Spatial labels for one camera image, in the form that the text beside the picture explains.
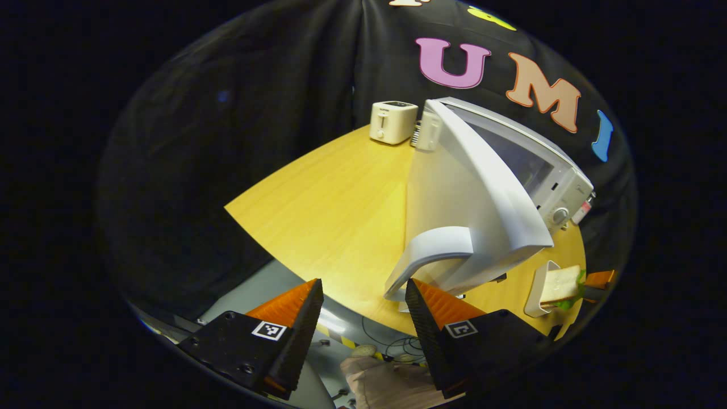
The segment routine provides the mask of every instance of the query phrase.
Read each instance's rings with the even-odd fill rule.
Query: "yellow table surface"
[[[365,126],[288,164],[230,202],[225,209],[260,245],[302,279],[323,280],[324,293],[349,309],[416,335],[409,314],[385,300],[384,283],[404,249],[406,180],[414,148],[369,139]],[[503,282],[470,290],[465,301],[485,312],[508,309],[543,334],[563,325],[582,300],[532,318],[523,309],[535,270],[548,260],[579,264],[585,252],[578,226],[558,231],[544,249],[510,270]]]

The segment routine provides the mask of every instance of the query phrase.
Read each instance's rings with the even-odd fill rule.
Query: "microwave door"
[[[458,295],[552,246],[500,156],[445,105],[428,100],[407,184],[405,248],[384,297],[403,301],[411,277]]]

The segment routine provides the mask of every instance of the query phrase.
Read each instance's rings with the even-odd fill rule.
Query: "orange letter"
[[[540,67],[533,60],[514,52],[511,52],[509,56],[515,60],[518,74],[515,78],[515,88],[507,91],[506,96],[515,103],[531,107],[533,106],[533,100],[530,99],[530,89],[532,88],[541,114],[545,114],[555,103],[558,103],[558,109],[550,114],[550,118],[569,132],[578,132],[576,113],[581,92],[562,78],[550,86]]]

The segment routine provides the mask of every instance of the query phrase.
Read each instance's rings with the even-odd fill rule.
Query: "pink letter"
[[[490,50],[471,44],[461,44],[459,48],[467,53],[467,67],[462,75],[452,75],[444,71],[444,49],[449,43],[440,39],[417,39],[422,48],[419,55],[419,68],[430,81],[450,88],[473,88],[482,81],[485,70],[485,57]]]

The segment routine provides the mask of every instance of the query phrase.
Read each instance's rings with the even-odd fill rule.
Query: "orange block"
[[[586,276],[585,285],[588,287],[600,288],[601,290],[605,290],[606,286],[608,286],[610,282],[614,281],[615,274],[616,270],[599,271],[597,273],[588,274]]]

